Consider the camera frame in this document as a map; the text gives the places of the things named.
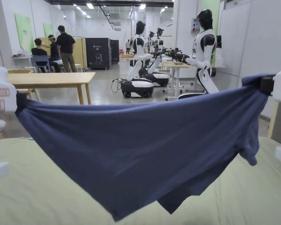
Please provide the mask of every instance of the cable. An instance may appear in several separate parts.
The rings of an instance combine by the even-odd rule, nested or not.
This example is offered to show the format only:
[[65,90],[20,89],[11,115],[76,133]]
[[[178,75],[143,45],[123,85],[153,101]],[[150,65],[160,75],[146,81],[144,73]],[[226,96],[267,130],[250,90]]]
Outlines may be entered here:
[[112,85],[114,84],[114,81],[115,81],[115,80],[117,80],[116,92],[118,92],[118,90],[121,89],[121,84],[123,83],[124,79],[122,79],[122,78],[114,79],[114,80],[112,81]]

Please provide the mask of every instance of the red label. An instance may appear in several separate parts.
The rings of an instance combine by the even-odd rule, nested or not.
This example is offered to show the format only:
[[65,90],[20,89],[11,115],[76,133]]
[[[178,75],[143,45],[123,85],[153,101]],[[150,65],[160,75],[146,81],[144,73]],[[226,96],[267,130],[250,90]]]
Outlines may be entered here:
[[0,112],[1,113],[5,112],[5,102],[4,102],[4,100],[0,100]]
[[8,88],[0,88],[0,97],[9,97],[11,95]]

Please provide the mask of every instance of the wooden chair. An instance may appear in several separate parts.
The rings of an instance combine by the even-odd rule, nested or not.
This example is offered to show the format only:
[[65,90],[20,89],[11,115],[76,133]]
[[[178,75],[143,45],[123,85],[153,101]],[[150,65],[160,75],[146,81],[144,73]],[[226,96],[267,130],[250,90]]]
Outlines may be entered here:
[[[32,70],[28,69],[20,69],[20,70],[8,70],[9,74],[32,74],[34,73]],[[17,89],[17,91],[25,93],[28,97],[31,98],[31,93],[34,92],[37,100],[40,101],[40,95],[37,89]]]

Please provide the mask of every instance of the green panel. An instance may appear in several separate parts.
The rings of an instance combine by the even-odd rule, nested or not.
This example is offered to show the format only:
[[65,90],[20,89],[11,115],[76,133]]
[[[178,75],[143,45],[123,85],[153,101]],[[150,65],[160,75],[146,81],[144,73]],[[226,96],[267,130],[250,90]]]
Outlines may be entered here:
[[43,24],[44,24],[45,37],[47,38],[49,35],[54,35],[52,24],[49,23],[43,23]]
[[33,34],[32,34],[30,18],[20,14],[15,14],[15,20],[18,30],[20,46],[24,50],[31,53],[31,49],[34,48],[35,45],[33,42]]
[[[202,10],[210,9],[213,13],[213,30],[217,35],[218,16],[220,12],[220,0],[202,0]],[[211,64],[214,65],[215,58],[213,57]]]

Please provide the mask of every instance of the robot mobile base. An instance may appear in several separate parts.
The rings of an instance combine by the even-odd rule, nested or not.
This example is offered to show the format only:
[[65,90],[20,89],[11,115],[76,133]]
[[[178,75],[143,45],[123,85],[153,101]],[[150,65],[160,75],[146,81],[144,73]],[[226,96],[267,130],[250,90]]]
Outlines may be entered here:
[[125,98],[141,97],[150,98],[153,94],[154,86],[147,79],[133,79],[131,81],[124,80],[121,83],[121,91]]

